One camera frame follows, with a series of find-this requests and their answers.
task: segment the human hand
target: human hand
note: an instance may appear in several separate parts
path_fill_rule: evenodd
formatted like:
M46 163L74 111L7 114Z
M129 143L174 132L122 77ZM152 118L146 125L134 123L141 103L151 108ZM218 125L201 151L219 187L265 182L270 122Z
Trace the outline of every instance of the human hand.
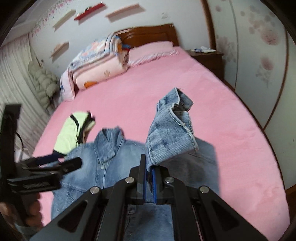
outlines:
M36 194L36 201L29 207L30 216L26 219L26 224L30 227L36 227L37 231L43 228L41 223L42 215L40 213L41 205L38 201L40 199L40 194ZM3 215L6 222L15 229L14 222L16 220L16 215L12 211L10 204L0 202L0 213Z

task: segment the black strap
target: black strap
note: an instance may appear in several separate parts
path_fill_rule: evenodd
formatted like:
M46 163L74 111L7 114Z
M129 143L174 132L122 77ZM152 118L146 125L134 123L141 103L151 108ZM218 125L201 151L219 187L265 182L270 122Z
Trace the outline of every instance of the black strap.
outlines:
M80 129L80 132L79 132L79 135L78 135L78 138L77 138L77 143L80 145L81 143L83 143L83 133L84 133L84 130L85 128L89 125L89 122L91 121L91 113L88 112L88 115L87 115L87 118L85 120L85 122L83 123L81 129Z
M58 158L63 158L63 157L65 157L67 155L67 154L60 153L60 152L58 152L56 150L53 150L52 154L57 156Z
M79 128L78 120L75 118L75 116L73 114L70 116L70 118L75 122L77 130L78 130L78 128Z

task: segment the wooden headboard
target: wooden headboard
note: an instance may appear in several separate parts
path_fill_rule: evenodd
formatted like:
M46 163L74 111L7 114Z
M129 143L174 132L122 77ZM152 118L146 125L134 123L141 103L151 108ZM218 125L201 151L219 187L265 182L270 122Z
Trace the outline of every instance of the wooden headboard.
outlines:
M177 33L174 25L165 24L159 26L127 28L115 33L124 44L139 47L144 44L157 41L172 41L174 46L179 46Z

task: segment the white curtain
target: white curtain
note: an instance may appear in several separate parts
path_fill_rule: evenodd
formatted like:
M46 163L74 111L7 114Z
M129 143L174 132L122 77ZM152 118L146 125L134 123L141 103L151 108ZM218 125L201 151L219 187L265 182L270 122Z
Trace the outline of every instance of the white curtain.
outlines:
M31 60L28 35L0 48L0 118L5 104L22 104L18 133L29 154L33 153L49 120L36 97L36 89L28 72ZM17 137L16 147L21 147Z

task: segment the bedside table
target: bedside table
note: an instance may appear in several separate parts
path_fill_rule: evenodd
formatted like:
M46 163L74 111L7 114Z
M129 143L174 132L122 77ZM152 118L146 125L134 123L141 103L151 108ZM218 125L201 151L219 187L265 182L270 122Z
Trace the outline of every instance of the bedside table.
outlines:
M219 79L224 79L224 65L222 61L222 56L224 55L221 52L215 51L211 53L195 53L190 50L186 50L187 53L198 62L200 62L203 66L208 68L214 75L216 75Z

